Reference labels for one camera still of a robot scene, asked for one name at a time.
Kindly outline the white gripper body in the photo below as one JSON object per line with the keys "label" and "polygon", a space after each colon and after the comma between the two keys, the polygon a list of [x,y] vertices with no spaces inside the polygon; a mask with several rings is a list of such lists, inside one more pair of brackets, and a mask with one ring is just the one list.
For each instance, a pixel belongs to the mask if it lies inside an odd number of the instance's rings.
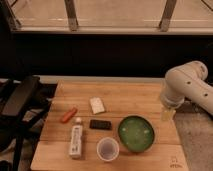
{"label": "white gripper body", "polygon": [[160,94],[160,101],[164,107],[173,109],[179,108],[184,103],[183,98],[176,100],[169,99],[164,93]]}

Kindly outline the pale translucent gripper finger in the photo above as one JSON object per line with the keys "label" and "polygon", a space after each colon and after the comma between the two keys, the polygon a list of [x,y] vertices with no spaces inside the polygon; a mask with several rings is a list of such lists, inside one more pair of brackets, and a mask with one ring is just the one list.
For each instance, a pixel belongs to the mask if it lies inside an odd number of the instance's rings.
{"label": "pale translucent gripper finger", "polygon": [[168,121],[173,118],[175,115],[176,110],[172,108],[163,108],[161,113],[161,120],[162,121]]}

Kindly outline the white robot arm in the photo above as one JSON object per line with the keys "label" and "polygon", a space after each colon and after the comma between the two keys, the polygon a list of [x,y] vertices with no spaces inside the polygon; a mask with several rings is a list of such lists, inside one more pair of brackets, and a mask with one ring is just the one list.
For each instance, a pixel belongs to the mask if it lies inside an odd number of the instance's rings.
{"label": "white robot arm", "polygon": [[188,98],[213,117],[213,86],[205,82],[208,69],[201,61],[191,61],[169,69],[159,99],[163,105],[161,120],[173,118]]}

